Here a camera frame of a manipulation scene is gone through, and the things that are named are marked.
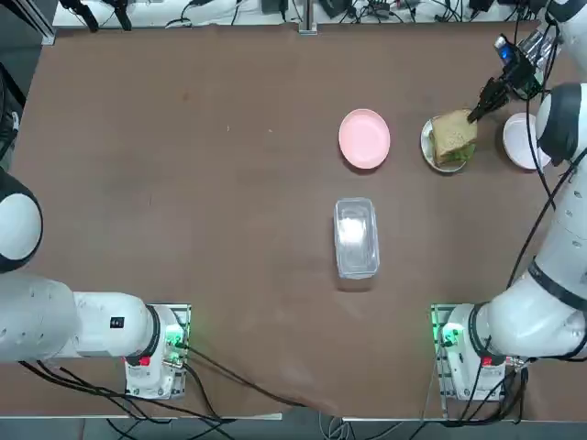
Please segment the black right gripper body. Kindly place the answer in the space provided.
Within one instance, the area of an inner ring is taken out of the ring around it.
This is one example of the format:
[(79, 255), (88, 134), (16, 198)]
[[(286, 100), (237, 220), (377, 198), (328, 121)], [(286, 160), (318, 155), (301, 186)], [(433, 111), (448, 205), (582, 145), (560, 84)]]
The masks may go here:
[(510, 92), (537, 94), (540, 91), (536, 68), (521, 49), (505, 44), (501, 47), (501, 60), (504, 65), (501, 78)]

